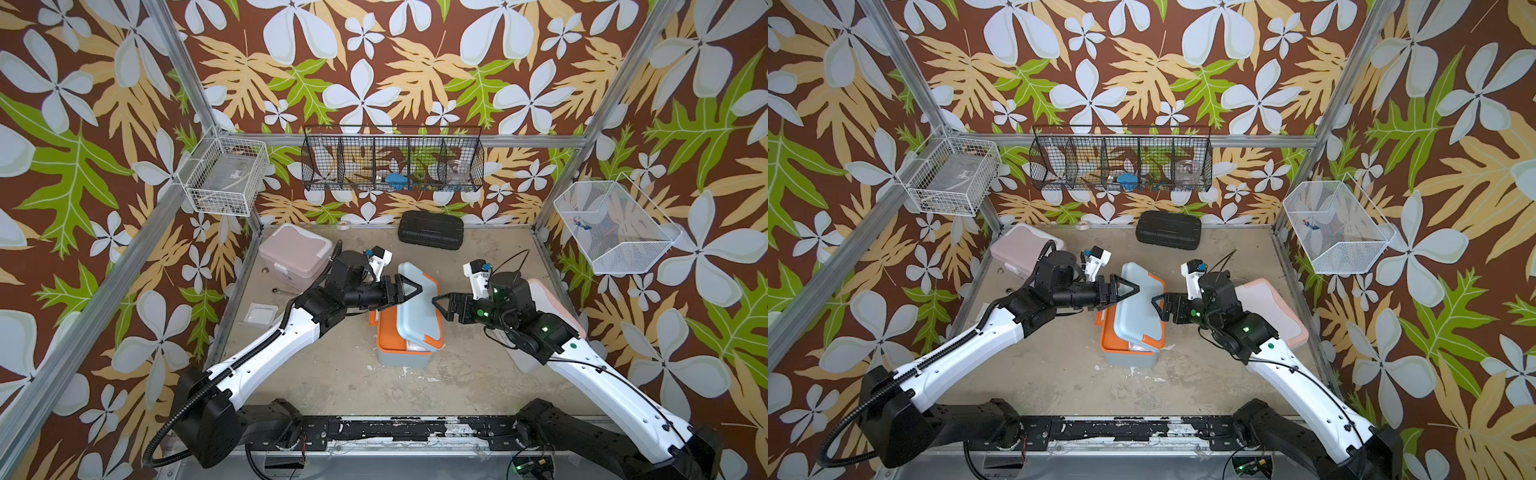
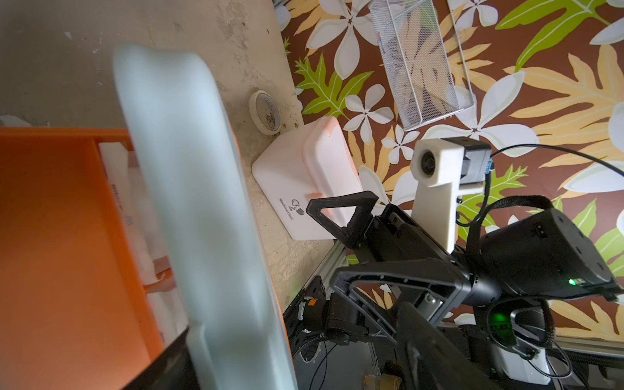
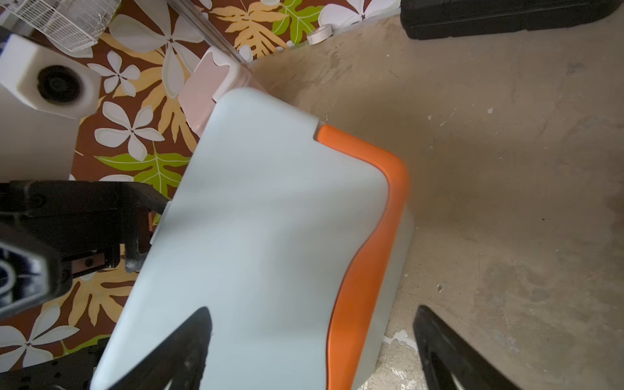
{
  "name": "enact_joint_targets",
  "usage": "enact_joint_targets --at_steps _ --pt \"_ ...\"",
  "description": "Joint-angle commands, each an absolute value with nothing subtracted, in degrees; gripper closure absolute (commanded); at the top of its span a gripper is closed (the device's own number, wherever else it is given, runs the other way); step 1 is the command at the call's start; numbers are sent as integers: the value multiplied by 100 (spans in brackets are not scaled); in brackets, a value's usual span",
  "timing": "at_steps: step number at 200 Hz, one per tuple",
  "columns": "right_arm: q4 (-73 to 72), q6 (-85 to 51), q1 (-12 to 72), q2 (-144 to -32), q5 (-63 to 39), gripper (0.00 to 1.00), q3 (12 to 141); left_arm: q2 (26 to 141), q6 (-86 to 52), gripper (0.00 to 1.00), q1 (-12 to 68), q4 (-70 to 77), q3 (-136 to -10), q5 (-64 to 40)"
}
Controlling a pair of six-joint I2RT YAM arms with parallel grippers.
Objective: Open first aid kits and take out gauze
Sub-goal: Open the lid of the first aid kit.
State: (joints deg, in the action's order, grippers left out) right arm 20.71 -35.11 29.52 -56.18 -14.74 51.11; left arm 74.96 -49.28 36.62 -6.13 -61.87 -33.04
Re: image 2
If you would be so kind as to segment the white and salmon first aid box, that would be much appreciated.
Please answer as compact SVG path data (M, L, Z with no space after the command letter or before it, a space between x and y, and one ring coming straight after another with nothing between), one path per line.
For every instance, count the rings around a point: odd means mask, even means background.
M310 200L363 190L341 125L332 116L279 135L252 164L252 174L296 241L333 239L306 213Z

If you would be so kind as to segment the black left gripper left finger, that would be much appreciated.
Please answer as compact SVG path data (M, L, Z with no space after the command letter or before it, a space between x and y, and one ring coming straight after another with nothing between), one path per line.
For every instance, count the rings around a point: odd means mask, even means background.
M193 368L186 336L188 328L123 390L151 389L199 389L198 378Z

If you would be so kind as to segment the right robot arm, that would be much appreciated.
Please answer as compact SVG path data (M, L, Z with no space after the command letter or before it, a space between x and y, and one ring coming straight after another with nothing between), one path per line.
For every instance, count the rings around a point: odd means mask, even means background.
M359 265L336 270L332 288L394 345L410 389L498 388L437 328L459 305L473 307L479 338L533 363L548 350L567 358L551 301L622 293L595 245L545 197L492 203L535 214L487 235L476 221L459 251L443 249L397 206L374 216L376 202L365 191L312 200L306 211L356 253Z

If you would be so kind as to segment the grey box orange handle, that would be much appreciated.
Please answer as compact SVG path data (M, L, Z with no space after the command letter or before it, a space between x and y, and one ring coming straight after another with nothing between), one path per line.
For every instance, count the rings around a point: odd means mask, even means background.
M1 386L119 389L165 345L99 152L138 159L201 389L297 388L236 137L206 63L121 42L124 129L1 130Z

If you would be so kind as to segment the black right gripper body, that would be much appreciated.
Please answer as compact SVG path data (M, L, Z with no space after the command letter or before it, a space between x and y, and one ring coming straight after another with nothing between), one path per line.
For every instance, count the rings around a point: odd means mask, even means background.
M446 261L460 268L471 290L464 304L493 324L529 301L571 301L601 296L614 300L619 284L595 245L551 201L542 196L502 198L487 211L528 206L539 213L485 236L475 221L464 250L441 248L402 209L389 205L360 237L360 257L391 262L391 273L432 285L442 284Z

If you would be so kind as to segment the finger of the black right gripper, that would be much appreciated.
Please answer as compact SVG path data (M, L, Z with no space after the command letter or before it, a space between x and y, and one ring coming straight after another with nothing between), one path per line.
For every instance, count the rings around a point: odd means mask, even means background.
M471 292L464 272L438 258L346 266L334 271L330 285L355 313L354 336L362 341L396 341L402 305L435 327Z
M357 249L365 240L378 200L372 191L316 198L309 201L305 212L345 247Z

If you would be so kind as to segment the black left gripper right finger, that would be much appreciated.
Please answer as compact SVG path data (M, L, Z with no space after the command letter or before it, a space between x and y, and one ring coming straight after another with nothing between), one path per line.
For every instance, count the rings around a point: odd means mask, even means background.
M398 307L397 356L406 389L498 389L409 303Z

